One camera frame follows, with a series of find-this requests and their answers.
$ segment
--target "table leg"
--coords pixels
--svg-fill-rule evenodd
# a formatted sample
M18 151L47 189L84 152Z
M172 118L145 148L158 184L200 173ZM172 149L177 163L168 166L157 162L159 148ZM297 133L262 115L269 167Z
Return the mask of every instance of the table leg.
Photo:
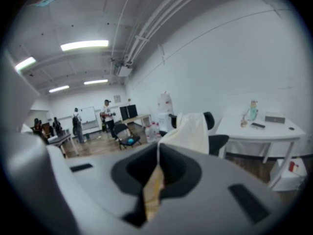
M140 120L141 120L141 126L142 126L142 128L145 128L145 122L144 122L143 118L141 118Z
M72 138L72 136L70 136L70 142L72 143L72 145L73 145L73 148L74 148L74 151L75 151L75 153L76 153L76 155L77 156L79 156L79 154L78 154L78 151L77 151L77 149L76 149L76 147L75 147L75 144L74 144L74 141L73 141L73 138Z
M219 150L219 158L224 159L225 158L225 146L224 145L220 150Z
M67 154L65 153L63 145L61 145L60 148L61 148L61 151L62 151L64 157L67 158Z
M292 157L292 148L294 145L294 141L290 143L288 151L286 153L286 156L284 158L284 161L282 163L282 166L280 167L280 170L278 171L278 173L274 176L274 178L272 178L272 180L268 183L268 187L269 188L273 188L274 185L277 183L277 181L279 180L280 176L282 175L282 173L284 172L284 170L287 168L287 166L290 163L291 157Z
M271 151L272 151L272 147L273 147L272 143L269 143L268 151L267 151L267 153L265 154L265 156L264 156L264 158L263 158L263 163L264 163L264 164L265 164L266 161L268 160L269 154L270 154Z

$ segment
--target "white device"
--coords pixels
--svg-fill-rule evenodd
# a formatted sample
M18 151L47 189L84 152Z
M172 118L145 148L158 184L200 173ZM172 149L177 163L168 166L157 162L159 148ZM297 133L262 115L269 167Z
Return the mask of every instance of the white device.
M53 136L53 137L51 137L51 138L48 138L48 142L51 142L51 141L53 141L53 140L56 140L58 138L58 136Z
M117 69L117 76L129 76L133 69L128 68L127 66L120 66Z
M160 113L158 115L158 123L160 131L169 132L174 129L172 127L172 119L169 117L168 112Z
M289 190L298 190L302 182L307 177L307 171L305 169L302 159L292 159L291 162L294 162L298 166L296 172L289 171L289 166L282 173L281 177L273 187L273 191L289 191ZM280 167L282 166L283 160L278 159L270 171L270 178L274 178L278 173Z

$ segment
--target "chair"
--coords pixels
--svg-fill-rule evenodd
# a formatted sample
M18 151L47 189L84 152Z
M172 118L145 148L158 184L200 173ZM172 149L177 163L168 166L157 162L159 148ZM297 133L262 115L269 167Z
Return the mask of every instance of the chair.
M120 123L120 124L117 124L114 128L113 128L113 132L114 132L114 134L118 137L118 134L119 133L121 133L122 131L125 131L125 130L129 130L129 132L130 132L130 136L128 136L128 137L126 137L126 138L124 138L124 139L118 139L119 140L119 149L120 150L122 150L122 148L121 148L121 145L122 146L124 146L124 148L125 149L127 149L126 148L126 146L133 146L136 142L138 142L139 144L141 144L141 142L139 141L140 140L140 136L137 136L137 135L134 135L133 133L132 133L132 131L128 128L128 126L127 125L125 125L125 124L123 124L123 123ZM133 139L134 140L134 142L132 143L132 144L129 144L128 143L128 140L129 139Z
M172 118L172 126L173 128L176 128L176 119L177 116L169 114L169 116ZM204 113L204 117L206 120L206 124L207 124L207 129L211 130L214 127L215 121L214 121L214 117L210 112L205 112ZM166 132L160 132L161 136L163 137ZM210 155L214 155L214 156L218 156L219 155L219 150L224 147L226 145L226 143L229 140L229 136L227 135L212 135L209 136L209 154Z

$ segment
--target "white box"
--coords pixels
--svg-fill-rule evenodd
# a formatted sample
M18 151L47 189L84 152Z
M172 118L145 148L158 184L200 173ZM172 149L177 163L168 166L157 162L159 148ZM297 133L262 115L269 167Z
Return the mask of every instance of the white box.
M296 165L299 166L296 173L289 171L289 165L282 173L281 177L277 183L272 188L273 191L288 191L288 190L298 190L300 184L305 180L307 176L307 171L305 169L302 159L291 159ZM270 179L272 180L274 176L278 173L281 165L283 163L282 159L278 159L270 171Z

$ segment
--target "desk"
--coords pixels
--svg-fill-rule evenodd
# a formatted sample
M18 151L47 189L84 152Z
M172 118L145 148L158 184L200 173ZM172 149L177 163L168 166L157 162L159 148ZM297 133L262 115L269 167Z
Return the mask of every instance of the desk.
M129 119L122 121L122 123L128 124L128 123L135 122L136 120L141 120L141 126L145 127L146 125L151 124L151 115L150 114L139 114L136 117L129 118Z
M297 125L286 119L285 124L265 122L263 120L248 121L246 127L241 127L242 116L241 115L224 115L221 123L216 131L217 135L228 135L230 141L235 142L250 142L250 143L269 143L268 151L264 156L263 163L266 163L269 154L271 152L272 143L288 142L290 143L282 166L275 177L271 179L268 186L273 188L275 183L280 178L282 172L287 168L292 157L292 149L294 143L305 135L305 132L301 130ZM265 125L264 130L254 129L250 125L251 123L258 123ZM219 151L219 157L225 157L225 146Z
M70 140L70 142L73 145L73 148L74 148L74 151L75 151L76 155L79 156L78 151L77 151L77 149L75 147L75 144L73 142L73 138L72 138L71 133L64 134L64 135L58 137L57 139L50 141L49 144L57 146L57 147L60 147L61 150L62 150L62 153L65 154L65 150L64 150L64 148L62 146L62 144L64 143L65 140Z

